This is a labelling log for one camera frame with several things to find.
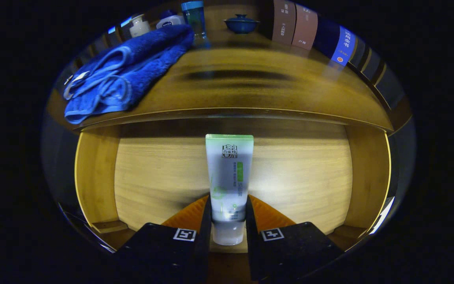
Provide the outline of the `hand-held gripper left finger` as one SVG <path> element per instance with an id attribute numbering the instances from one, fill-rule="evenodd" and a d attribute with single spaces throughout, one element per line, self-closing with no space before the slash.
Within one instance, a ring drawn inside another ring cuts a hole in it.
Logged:
<path id="1" fill-rule="evenodd" d="M 195 228 L 146 223 L 116 252 L 123 268 L 150 284 L 204 284 L 211 241 L 211 198 L 192 203 Z"/>

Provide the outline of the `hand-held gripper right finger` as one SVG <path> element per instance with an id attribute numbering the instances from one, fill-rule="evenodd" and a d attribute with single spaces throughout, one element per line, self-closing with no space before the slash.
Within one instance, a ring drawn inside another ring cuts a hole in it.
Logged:
<path id="1" fill-rule="evenodd" d="M 250 275 L 260 284 L 302 284 L 344 255 L 313 223 L 295 223 L 252 195 L 246 204 Z"/>

